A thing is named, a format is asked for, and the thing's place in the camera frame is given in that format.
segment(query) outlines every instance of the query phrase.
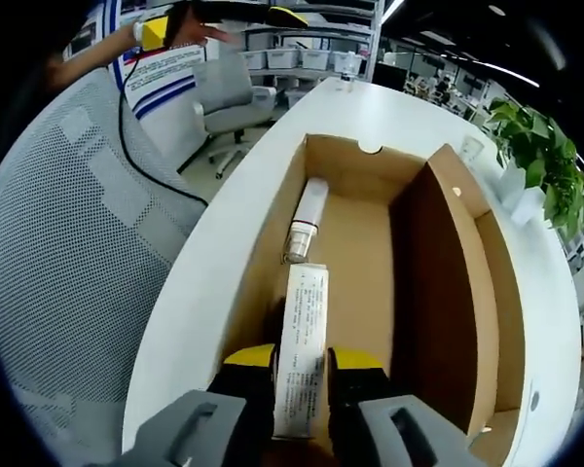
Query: white desk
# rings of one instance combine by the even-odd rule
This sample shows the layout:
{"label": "white desk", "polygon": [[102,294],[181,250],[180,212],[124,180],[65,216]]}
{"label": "white desk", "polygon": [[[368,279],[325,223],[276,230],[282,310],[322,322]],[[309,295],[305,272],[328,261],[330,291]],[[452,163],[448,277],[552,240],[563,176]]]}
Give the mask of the white desk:
{"label": "white desk", "polygon": [[[328,79],[285,114],[245,157],[186,241],[147,325],[134,365],[124,449],[138,426],[186,391],[206,388],[217,370],[228,317],[245,265],[297,146],[306,133],[354,138],[423,158],[442,144],[456,151],[465,135],[485,145],[476,171],[497,181],[496,148],[477,127],[410,95]],[[526,380],[515,439],[505,465],[541,465],[563,440],[577,396],[580,323],[575,290],[554,232],[539,222],[513,226],[489,203],[510,250],[524,311]],[[538,407],[529,408],[534,392]]]}

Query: person's hand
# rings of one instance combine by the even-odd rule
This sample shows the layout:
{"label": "person's hand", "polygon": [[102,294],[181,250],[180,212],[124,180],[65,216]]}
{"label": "person's hand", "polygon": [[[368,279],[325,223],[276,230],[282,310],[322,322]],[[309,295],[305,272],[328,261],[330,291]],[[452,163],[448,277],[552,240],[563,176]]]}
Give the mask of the person's hand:
{"label": "person's hand", "polygon": [[178,46],[205,46],[207,39],[216,39],[217,41],[234,43],[237,41],[236,36],[221,31],[216,27],[206,26],[198,18],[195,17],[193,9],[189,8],[186,12],[184,22],[177,31],[172,47]]}

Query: white box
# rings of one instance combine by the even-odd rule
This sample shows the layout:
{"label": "white box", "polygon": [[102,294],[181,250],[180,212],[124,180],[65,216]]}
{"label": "white box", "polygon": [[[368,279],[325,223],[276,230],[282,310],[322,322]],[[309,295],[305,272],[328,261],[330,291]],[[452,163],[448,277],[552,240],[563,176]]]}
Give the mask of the white box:
{"label": "white box", "polygon": [[303,59],[303,68],[308,68],[310,70],[326,70],[330,53],[330,51],[317,51],[313,49],[302,50],[301,57]]}
{"label": "white box", "polygon": [[246,67],[249,70],[262,70],[266,68],[266,52],[243,52],[241,55],[244,57],[244,61],[246,61]]}
{"label": "white box", "polygon": [[274,393],[274,436],[308,438],[324,380],[329,271],[293,265],[283,316]]}
{"label": "white box", "polygon": [[270,69],[294,68],[299,63],[298,49],[274,49],[266,54]]}
{"label": "white box", "polygon": [[307,94],[309,91],[308,90],[287,90],[285,92],[285,95],[288,98],[288,108],[292,108],[294,107],[294,105],[301,100],[303,97],[305,97],[305,94]]}
{"label": "white box", "polygon": [[352,73],[355,75],[359,74],[359,68],[361,67],[361,60],[363,57],[361,55],[349,55],[348,52],[333,52],[333,62],[336,73],[344,73],[348,65],[349,56],[352,56]]}

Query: white storage bin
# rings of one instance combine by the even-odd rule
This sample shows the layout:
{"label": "white storage bin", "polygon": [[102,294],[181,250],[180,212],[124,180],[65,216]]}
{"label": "white storage bin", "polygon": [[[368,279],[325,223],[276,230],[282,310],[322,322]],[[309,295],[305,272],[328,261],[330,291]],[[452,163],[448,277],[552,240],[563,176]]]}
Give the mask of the white storage bin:
{"label": "white storage bin", "polygon": [[294,68],[299,63],[298,49],[274,49],[266,51],[270,69]]}
{"label": "white storage bin", "polygon": [[333,63],[336,73],[344,73],[348,66],[348,61],[352,60],[352,73],[359,74],[359,67],[363,57],[357,54],[349,54],[348,52],[333,52]]}
{"label": "white storage bin", "polygon": [[301,57],[303,59],[303,68],[308,68],[310,70],[326,70],[330,53],[331,52],[329,51],[316,51],[313,49],[302,50]]}
{"label": "white storage bin", "polygon": [[289,108],[291,109],[292,107],[294,107],[294,104],[296,104],[299,100],[305,97],[305,94],[307,94],[308,92],[309,92],[308,90],[287,90],[285,92],[285,95],[288,98]]}
{"label": "white storage bin", "polygon": [[243,52],[241,54],[246,61],[246,67],[249,70],[262,70],[266,68],[266,52]]}

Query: white tube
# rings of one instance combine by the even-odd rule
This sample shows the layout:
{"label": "white tube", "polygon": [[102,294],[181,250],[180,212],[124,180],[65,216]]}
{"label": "white tube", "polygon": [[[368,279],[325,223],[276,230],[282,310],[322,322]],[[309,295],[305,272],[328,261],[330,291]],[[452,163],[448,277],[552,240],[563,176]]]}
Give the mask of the white tube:
{"label": "white tube", "polygon": [[329,185],[320,178],[308,180],[292,219],[283,261],[305,263],[309,259],[311,239],[317,235]]}

